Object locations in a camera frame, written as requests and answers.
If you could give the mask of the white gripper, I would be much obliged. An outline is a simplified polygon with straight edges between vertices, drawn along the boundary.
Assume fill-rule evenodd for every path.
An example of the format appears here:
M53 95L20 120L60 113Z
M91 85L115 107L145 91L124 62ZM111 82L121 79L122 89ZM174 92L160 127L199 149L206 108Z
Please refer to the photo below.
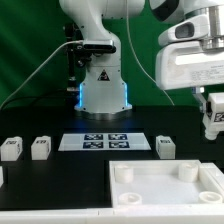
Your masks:
M224 83L224 50L204 51L198 41L170 44L156 57L155 78L162 90L193 88L200 111L207 112L204 88Z

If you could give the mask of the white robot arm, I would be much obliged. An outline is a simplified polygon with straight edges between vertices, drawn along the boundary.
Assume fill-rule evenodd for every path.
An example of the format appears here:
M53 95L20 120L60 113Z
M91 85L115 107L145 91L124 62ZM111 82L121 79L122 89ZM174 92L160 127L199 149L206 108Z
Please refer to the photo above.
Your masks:
M149 6L171 28L158 38L155 83L161 90L224 83L224 0L59 0L81 31L75 50L86 68L75 110L109 119L132 109L121 77L121 41L105 19L129 19Z

